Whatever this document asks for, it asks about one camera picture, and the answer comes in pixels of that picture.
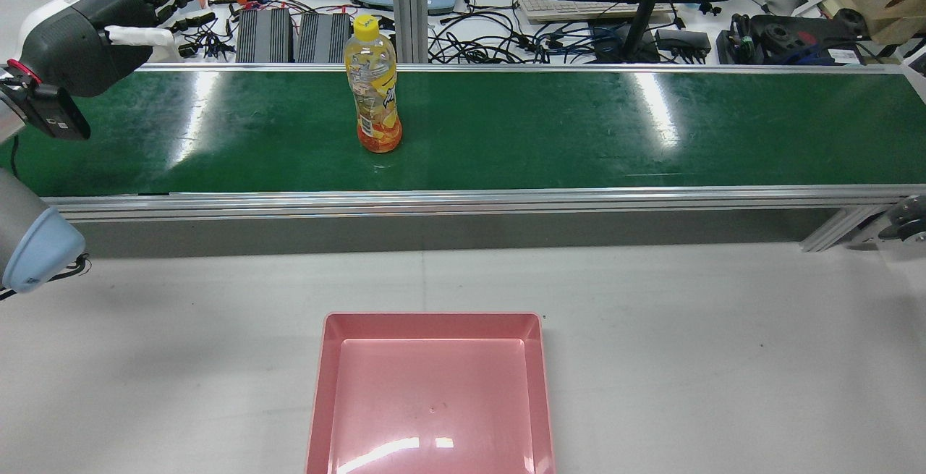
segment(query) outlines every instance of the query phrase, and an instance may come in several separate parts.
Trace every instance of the keyboard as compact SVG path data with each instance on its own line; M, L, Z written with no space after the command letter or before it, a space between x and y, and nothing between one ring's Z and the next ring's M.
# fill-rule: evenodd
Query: keyboard
M518 0L530 22L572 22L599 18L629 18L636 15L637 4L614 2L572 2L569 0ZM668 4L655 4L654 15L672 12Z

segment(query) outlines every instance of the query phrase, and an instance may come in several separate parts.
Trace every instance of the metal pole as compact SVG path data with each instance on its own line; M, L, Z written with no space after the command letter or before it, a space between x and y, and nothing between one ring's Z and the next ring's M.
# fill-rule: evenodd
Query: metal pole
M428 62L428 0L393 0L401 63Z
M649 19L653 15L653 7L658 1L659 0L640 0L640 5L637 6L637 12L634 16L634 21L631 22L631 29L629 29L627 38L624 39L624 45L621 49L621 58L623 58L623 61L637 61L637 53L640 48L642 48L642 35L644 35L646 28L649 27Z

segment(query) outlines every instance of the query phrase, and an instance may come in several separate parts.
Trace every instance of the monitor stand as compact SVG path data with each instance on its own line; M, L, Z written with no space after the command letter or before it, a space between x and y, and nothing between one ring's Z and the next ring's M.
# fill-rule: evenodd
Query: monitor stand
M655 51L655 44L651 39L644 39L646 29L649 28L649 20L653 16L653 8L658 0L640 0L637 6L637 12L634 21L627 30L624 39L623 48L621 48L621 62L624 63L652 63L651 56L646 55L646 46L652 46Z

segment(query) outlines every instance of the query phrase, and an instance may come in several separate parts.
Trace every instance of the bottle label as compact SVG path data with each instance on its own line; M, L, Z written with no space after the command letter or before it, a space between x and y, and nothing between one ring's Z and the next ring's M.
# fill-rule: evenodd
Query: bottle label
M396 68L391 67L376 77L371 71L351 67L350 82L360 105L360 130L368 137L382 140L396 129Z

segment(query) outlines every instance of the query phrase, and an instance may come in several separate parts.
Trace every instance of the robot finger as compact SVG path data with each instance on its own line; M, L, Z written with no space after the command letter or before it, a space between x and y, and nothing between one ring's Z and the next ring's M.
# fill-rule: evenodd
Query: robot finger
M163 6L155 9L156 23L162 25L168 22L177 9L183 9L192 0L169 0Z
M215 18L216 13L208 9L203 9L197 12L188 12L183 15L175 16L171 22L165 23L164 27L172 33L179 33L187 29L199 27L200 25L206 25L206 23L214 21Z

